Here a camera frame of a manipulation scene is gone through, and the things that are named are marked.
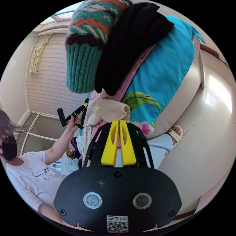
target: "white roller shutter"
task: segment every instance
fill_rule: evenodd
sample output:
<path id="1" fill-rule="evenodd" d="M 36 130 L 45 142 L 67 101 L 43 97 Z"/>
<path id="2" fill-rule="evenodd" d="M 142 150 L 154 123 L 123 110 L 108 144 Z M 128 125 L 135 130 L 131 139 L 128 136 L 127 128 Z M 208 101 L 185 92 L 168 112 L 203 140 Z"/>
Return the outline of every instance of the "white roller shutter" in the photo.
<path id="1" fill-rule="evenodd" d="M 65 35 L 54 34 L 46 44 L 38 71 L 27 74 L 27 98 L 32 111 L 57 116 L 57 108 L 63 108 L 65 116 L 82 105 L 88 94 L 77 94 L 66 87 Z M 40 36 L 35 45 L 47 41 L 51 35 Z"/>

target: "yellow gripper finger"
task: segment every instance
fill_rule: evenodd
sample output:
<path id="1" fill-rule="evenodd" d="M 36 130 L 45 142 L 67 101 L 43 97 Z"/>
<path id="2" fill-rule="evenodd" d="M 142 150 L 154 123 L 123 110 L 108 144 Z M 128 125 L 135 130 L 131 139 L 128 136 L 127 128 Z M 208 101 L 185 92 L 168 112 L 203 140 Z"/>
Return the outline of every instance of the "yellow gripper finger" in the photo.
<path id="1" fill-rule="evenodd" d="M 116 155 L 117 155 L 117 145 L 118 145 L 118 131 L 119 131 L 119 121 L 114 120 L 111 123 L 111 128 L 106 141 L 106 145 L 101 158 L 102 165 L 116 166 Z"/>
<path id="2" fill-rule="evenodd" d="M 134 154 L 133 145 L 131 142 L 129 130 L 125 120 L 120 120 L 120 144 L 121 144 L 122 167 L 127 165 L 135 165 L 136 157 Z"/>
<path id="3" fill-rule="evenodd" d="M 88 103 L 85 103 L 85 104 L 83 104 L 83 105 L 81 105 L 81 106 L 84 106 L 85 108 L 87 107 L 87 105 L 88 105 Z"/>

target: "decorative wall hanging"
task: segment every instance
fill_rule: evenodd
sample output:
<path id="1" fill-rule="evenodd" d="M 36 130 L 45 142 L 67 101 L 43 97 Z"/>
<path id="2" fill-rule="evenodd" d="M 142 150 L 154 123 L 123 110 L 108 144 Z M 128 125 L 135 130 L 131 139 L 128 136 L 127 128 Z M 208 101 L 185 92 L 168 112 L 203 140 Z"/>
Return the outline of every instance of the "decorative wall hanging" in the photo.
<path id="1" fill-rule="evenodd" d="M 46 44 L 49 42 L 52 36 L 53 35 L 51 35 L 47 41 L 40 42 L 35 46 L 35 49 L 34 49 L 34 52 L 32 54 L 31 61 L 30 61 L 30 67 L 29 67 L 30 74 L 39 74 L 38 66 L 39 66 L 40 59 L 42 57 Z"/>

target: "floral print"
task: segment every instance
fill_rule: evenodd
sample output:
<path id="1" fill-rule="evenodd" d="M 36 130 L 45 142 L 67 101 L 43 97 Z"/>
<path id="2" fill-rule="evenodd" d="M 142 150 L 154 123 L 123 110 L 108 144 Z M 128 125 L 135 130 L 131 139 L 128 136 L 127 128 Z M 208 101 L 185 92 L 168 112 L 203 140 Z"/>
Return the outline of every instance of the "floral print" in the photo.
<path id="1" fill-rule="evenodd" d="M 140 128 L 144 135 L 148 135 L 154 132 L 154 127 L 149 125 L 146 121 L 143 122 L 132 122 L 132 124 L 136 125 Z"/>

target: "black face mask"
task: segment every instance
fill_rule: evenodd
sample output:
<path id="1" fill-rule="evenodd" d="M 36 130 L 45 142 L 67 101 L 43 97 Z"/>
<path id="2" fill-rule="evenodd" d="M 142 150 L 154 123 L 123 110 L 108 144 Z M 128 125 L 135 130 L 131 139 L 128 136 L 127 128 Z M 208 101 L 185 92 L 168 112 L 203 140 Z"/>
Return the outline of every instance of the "black face mask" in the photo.
<path id="1" fill-rule="evenodd" d="M 2 143 L 3 157 L 11 161 L 17 156 L 17 143 L 15 137 L 9 137 L 8 143 Z"/>

